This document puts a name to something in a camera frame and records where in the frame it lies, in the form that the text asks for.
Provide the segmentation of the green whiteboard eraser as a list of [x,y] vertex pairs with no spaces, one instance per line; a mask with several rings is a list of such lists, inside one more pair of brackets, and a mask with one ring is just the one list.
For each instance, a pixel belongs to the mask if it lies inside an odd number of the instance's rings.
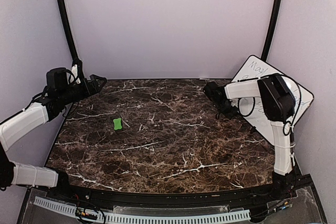
[[116,118],[116,119],[113,119],[113,129],[115,131],[120,131],[123,129],[123,126],[122,126],[122,119],[121,118]]

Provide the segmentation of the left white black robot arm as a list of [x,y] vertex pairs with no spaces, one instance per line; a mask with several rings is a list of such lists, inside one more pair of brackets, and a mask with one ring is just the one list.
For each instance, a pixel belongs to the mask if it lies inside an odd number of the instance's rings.
[[65,181],[58,181],[59,172],[11,161],[6,153],[29,132],[55,119],[67,105],[99,93],[107,79],[95,74],[87,79],[75,65],[70,70],[50,70],[46,80],[43,91],[27,107],[1,122],[1,190],[11,185],[48,187],[61,200],[69,201],[74,197],[74,189]]

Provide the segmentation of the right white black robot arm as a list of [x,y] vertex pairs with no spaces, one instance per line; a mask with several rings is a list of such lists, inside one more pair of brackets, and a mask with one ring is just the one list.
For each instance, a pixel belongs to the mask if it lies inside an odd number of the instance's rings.
[[260,98],[264,114],[270,121],[274,137],[275,163],[272,172],[272,185],[268,195],[273,200],[285,198],[296,183],[294,136],[292,124],[297,115],[295,98],[279,73],[261,78],[252,78],[218,86],[212,81],[206,84],[203,92],[221,114],[230,117],[240,112],[234,109],[234,102],[243,98]]

